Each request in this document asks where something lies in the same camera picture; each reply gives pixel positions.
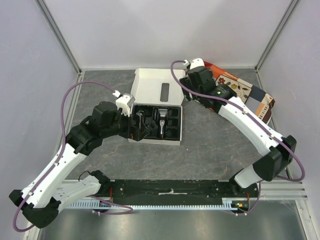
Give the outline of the black silver hair clipper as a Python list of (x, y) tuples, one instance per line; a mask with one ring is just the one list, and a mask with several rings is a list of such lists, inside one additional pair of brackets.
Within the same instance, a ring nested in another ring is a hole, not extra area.
[(159, 114), (159, 136), (162, 139), (164, 137), (165, 132), (165, 124), (168, 115), (168, 110), (166, 108), (160, 108), (158, 110)]

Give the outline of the white clipper kit box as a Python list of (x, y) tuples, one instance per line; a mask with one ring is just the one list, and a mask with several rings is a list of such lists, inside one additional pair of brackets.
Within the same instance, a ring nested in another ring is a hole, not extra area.
[[(149, 134), (143, 144), (179, 146), (182, 141), (184, 94), (170, 69), (138, 68), (131, 87), (135, 98), (132, 115), (144, 112), (144, 124)], [(163, 138), (160, 138), (159, 109), (167, 109)]]

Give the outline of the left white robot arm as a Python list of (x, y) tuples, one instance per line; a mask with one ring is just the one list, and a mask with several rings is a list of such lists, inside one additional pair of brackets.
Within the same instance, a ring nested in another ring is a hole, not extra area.
[(9, 199), (18, 207), (17, 212), (22, 213), (33, 227), (42, 229), (70, 204), (87, 196), (104, 197), (109, 193), (111, 181), (100, 170), (58, 190), (68, 174), (102, 145), (103, 139), (121, 136), (139, 141), (148, 134), (141, 111), (125, 112), (124, 108), (112, 102), (100, 102), (91, 115), (71, 128), (59, 151), (42, 173), (23, 190), (13, 190)]

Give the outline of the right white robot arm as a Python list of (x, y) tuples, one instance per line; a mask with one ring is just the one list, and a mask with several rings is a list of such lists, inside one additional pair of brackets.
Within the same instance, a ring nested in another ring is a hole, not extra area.
[(261, 158), (233, 176), (229, 191), (242, 196), (259, 181), (272, 181), (293, 161), (297, 141), (283, 137), (252, 113), (229, 84), (216, 84), (211, 70), (198, 66), (176, 82), (188, 100), (195, 100), (231, 122), (255, 146)]

